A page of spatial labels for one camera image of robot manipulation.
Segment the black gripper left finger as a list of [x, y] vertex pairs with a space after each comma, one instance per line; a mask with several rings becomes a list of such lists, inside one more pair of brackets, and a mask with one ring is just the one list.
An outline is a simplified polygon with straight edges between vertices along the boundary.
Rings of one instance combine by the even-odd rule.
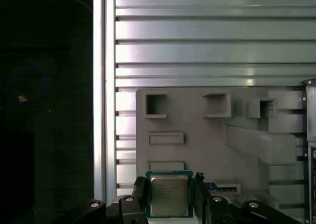
[[91, 199], [69, 210], [53, 221], [54, 224], [147, 224], [145, 208], [148, 199], [148, 182], [137, 177], [132, 194], [121, 195], [110, 206]]

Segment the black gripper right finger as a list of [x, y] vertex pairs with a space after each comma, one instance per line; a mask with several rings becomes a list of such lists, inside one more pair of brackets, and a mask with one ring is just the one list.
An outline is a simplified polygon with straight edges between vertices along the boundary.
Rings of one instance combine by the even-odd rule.
[[213, 196], [202, 173], [193, 180], [193, 207], [200, 224], [290, 224], [291, 217], [257, 200], [237, 207], [224, 196]]

